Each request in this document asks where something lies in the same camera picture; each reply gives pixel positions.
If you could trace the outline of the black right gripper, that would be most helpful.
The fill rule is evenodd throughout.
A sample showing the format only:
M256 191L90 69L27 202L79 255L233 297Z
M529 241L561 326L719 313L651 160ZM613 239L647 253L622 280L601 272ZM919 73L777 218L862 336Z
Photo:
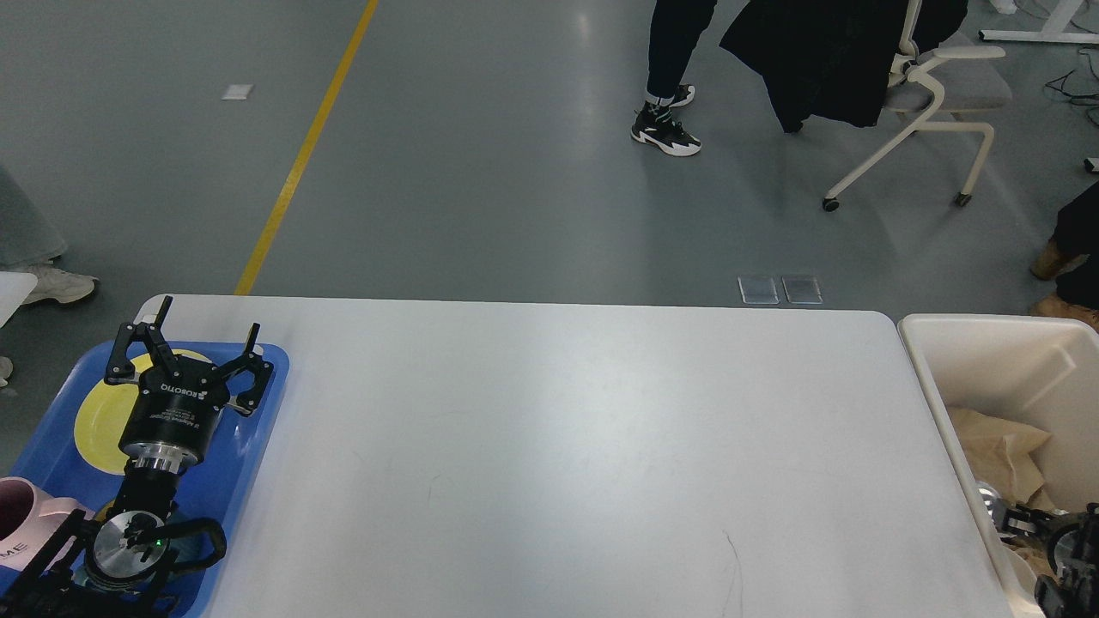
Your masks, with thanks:
M1052 542L1064 536L1064 516L1057 510L1024 505L1000 506L1000 536L1034 537ZM1096 617L1098 615L1098 520L1096 505L1087 505L1083 523L1067 533L1067 555L1054 561L1056 578L1041 575L1034 599L1047 617Z

